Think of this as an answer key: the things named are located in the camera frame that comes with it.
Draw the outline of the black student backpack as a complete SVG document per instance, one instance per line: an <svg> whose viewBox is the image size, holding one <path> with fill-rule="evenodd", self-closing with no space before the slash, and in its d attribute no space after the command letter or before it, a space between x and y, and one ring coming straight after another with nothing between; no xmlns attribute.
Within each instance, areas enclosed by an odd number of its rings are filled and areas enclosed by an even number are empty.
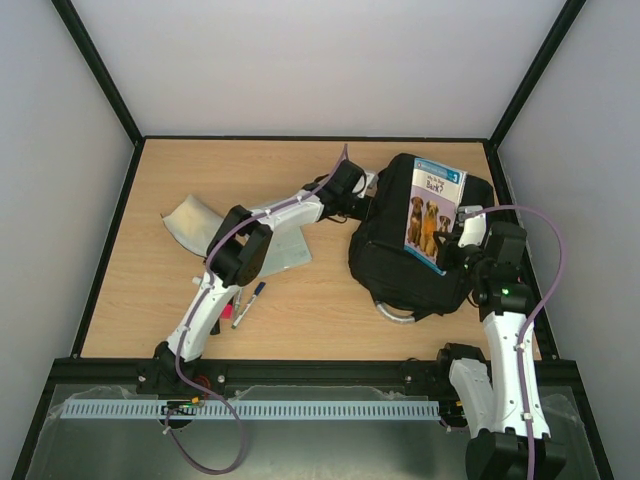
<svg viewBox="0 0 640 480"><path fill-rule="evenodd" d="M368 218L353 233L348 250L351 276L369 292L378 312L397 324L453 313L472 290L468 275L437 275L404 250L415 158L420 157L398 154L380 171ZM460 206L494 204L491 183L467 172Z"/></svg>

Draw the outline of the dog picture book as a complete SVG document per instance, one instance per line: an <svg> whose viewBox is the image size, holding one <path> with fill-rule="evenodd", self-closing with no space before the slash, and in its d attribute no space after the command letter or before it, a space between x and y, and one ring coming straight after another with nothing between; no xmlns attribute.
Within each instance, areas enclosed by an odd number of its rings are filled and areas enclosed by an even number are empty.
<svg viewBox="0 0 640 480"><path fill-rule="evenodd" d="M434 234L452 232L467 172L424 158L413 159L411 166L404 250L444 276L437 266L439 247Z"/></svg>

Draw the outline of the grey Great Gatsby book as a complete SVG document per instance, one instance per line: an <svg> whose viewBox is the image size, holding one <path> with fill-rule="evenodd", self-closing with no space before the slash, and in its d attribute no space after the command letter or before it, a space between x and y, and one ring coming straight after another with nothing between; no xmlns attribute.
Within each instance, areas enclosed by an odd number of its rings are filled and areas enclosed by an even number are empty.
<svg viewBox="0 0 640 480"><path fill-rule="evenodd" d="M311 261L312 255L301 227L278 231L273 234L258 277L282 273Z"/></svg>

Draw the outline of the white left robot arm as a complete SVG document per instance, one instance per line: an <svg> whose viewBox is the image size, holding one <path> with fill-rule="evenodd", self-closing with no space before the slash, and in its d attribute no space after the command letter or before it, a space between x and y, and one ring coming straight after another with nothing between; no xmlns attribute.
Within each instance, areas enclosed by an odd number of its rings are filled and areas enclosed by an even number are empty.
<svg viewBox="0 0 640 480"><path fill-rule="evenodd" d="M207 247L205 272L183 319L153 357L138 364L139 393L181 395L205 388L198 361L219 332L224 308L257 277L276 233L341 216L360 220L377 174L341 157L332 171L292 196L264 207L236 205Z"/></svg>

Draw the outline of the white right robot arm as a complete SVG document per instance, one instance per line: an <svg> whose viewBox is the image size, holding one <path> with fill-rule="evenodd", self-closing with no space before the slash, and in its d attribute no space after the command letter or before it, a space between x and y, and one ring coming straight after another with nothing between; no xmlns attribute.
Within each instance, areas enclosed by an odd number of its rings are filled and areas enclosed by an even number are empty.
<svg viewBox="0 0 640 480"><path fill-rule="evenodd" d="M493 224L483 240L438 232L437 265L459 268L488 339L490 356L448 344L436 379L457 393L469 429L465 469L470 479L556 479L566 448L553 441L539 397L533 355L530 288L520 280L524 229Z"/></svg>

